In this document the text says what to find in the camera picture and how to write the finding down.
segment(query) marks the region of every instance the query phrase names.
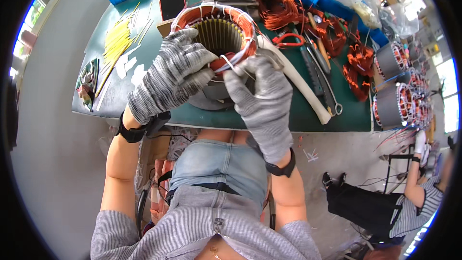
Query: denim shorts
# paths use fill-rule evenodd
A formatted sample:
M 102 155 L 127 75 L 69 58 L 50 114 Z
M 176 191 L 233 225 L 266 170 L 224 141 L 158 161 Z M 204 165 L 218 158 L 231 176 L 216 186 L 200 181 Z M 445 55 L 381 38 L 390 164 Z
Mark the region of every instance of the denim shorts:
M 195 140 L 176 161 L 170 190 L 182 185 L 217 182 L 226 183 L 263 207 L 268 187 L 265 161 L 247 145 Z

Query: blue wire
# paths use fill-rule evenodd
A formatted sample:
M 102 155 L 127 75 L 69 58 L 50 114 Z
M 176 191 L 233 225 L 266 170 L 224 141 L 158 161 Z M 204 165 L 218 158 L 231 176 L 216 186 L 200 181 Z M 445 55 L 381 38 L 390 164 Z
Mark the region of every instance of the blue wire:
M 395 79 L 395 78 L 397 78 L 397 77 L 403 76 L 403 75 L 405 75 L 405 74 L 407 74 L 407 73 L 410 73 L 410 72 L 409 72 L 409 71 L 401 72 L 401 73 L 398 74 L 397 76 L 394 76 L 394 77 L 392 77 L 392 78 L 387 79 L 387 80 L 384 81 L 383 83 L 381 83 L 381 84 L 379 84 L 378 86 L 374 87 L 374 89 L 375 89 L 374 92 L 377 92 L 377 88 L 380 87 L 381 85 L 383 85 L 383 84 L 385 84 L 385 83 L 391 81 L 392 79 Z

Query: gray striped shirt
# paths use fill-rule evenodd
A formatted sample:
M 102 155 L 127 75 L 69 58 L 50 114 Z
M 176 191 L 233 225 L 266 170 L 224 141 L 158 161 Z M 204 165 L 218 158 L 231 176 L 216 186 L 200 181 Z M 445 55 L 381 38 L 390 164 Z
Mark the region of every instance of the gray striped shirt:
M 418 209 L 404 195 L 396 201 L 396 205 L 402 205 L 402 209 L 396 219 L 395 225 L 390 230 L 390 238 L 404 236 L 411 231 L 421 228 L 430 220 L 443 199 L 443 193 L 435 187 L 440 181 L 439 176 L 434 176 L 420 185 L 425 191 L 425 200 L 422 209 Z M 391 217 L 392 222 L 397 213 L 398 210 L 396 209 Z
M 141 240 L 127 215 L 101 211 L 91 259 L 194 259 L 218 233 L 247 259 L 321 260 L 308 222 L 294 221 L 276 232 L 259 221 L 259 209 L 239 195 L 181 186 L 167 214 Z

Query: red-handled pliers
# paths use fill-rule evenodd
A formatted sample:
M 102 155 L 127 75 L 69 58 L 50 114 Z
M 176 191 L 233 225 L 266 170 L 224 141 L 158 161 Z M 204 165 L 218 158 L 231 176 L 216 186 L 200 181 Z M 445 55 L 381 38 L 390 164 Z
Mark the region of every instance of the red-handled pliers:
M 297 37 L 300 40 L 300 42 L 282 42 L 286 37 L 290 37 L 290 36 Z M 281 35 L 280 37 L 276 36 L 275 38 L 273 38 L 273 43 L 277 47 L 282 47 L 282 46 L 302 46 L 304 44 L 304 39 L 303 39 L 303 36 L 301 36 L 299 34 L 286 33 L 286 34 Z

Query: wrist strap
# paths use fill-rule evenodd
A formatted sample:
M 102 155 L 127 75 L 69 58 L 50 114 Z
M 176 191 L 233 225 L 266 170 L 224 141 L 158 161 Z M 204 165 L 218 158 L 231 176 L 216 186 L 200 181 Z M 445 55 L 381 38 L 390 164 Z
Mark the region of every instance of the wrist strap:
M 116 134 L 121 134 L 124 139 L 129 143 L 137 143 L 143 139 L 143 136 L 146 132 L 147 124 L 142 125 L 139 129 L 130 129 L 127 130 L 126 127 L 123 125 L 123 112 L 119 118 L 119 130 Z
M 292 171 L 295 168 L 295 154 L 292 148 L 290 148 L 290 161 L 285 167 L 280 168 L 276 165 L 267 162 L 265 163 L 265 167 L 268 172 L 272 173 L 275 176 L 284 175 L 287 178 L 290 178 L 290 176 L 292 175 Z

